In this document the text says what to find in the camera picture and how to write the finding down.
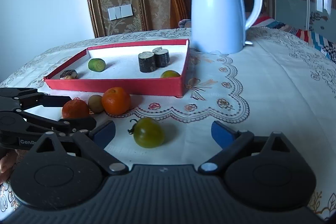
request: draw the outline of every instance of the blue gripper pad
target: blue gripper pad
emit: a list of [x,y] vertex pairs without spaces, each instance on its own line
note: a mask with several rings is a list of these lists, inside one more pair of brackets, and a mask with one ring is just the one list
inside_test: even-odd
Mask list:
[[116,126],[113,121],[107,121],[90,133],[95,144],[104,149],[115,137]]
[[220,121],[214,121],[211,125],[211,136],[215,142],[224,149],[239,137],[239,133],[233,131]]

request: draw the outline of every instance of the tangerine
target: tangerine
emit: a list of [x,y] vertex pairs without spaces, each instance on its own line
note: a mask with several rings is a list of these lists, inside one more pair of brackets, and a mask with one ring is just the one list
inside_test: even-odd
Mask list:
[[64,119],[79,119],[89,116],[89,106],[80,99],[73,99],[65,103],[62,108],[62,116]]
[[101,99],[108,114],[121,115],[131,107],[131,97],[123,88],[111,88],[105,91]]

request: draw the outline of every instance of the green tomato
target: green tomato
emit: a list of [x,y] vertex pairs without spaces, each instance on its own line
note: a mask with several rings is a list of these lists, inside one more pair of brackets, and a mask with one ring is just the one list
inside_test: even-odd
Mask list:
[[165,135],[160,124],[156,120],[148,117],[137,121],[137,123],[128,132],[133,134],[135,142],[144,148],[154,148],[160,146],[165,139]]

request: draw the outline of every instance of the red tray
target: red tray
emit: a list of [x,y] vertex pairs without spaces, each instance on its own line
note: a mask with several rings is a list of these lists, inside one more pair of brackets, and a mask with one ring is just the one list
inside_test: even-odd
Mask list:
[[[152,51],[156,47],[169,50],[170,64],[151,73],[139,70],[138,54]],[[106,62],[103,72],[93,72],[87,67],[91,58],[102,58]],[[109,88],[122,87],[129,94],[182,97],[189,58],[188,39],[169,39],[123,42],[88,47],[53,72],[44,77],[51,89],[76,90],[103,93]],[[67,69],[75,69],[79,79],[60,80],[59,75]],[[175,70],[180,77],[159,78],[166,70]]]

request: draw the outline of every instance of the table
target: table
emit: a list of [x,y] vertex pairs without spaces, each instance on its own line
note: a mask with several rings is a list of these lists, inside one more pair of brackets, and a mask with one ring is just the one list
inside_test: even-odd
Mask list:
[[[92,93],[51,90],[43,83],[43,76],[88,46],[190,38],[190,34],[189,28],[156,30],[55,47],[35,57],[0,86],[38,88],[53,95],[87,100]],[[221,150],[211,138],[215,120],[260,136],[280,131],[314,170],[317,186],[310,208],[328,218],[336,210],[336,64],[290,33],[251,28],[247,39],[253,46],[232,55],[191,50],[183,98],[132,96],[132,109],[126,114],[97,115],[98,124],[113,119],[116,125],[115,138],[105,150],[129,167],[134,163],[198,167]],[[60,108],[36,107],[32,112],[61,118]],[[128,135],[130,120],[141,117],[152,117],[162,124],[166,132],[162,146],[144,149]],[[0,191],[1,218],[16,206],[10,185],[4,183]]]

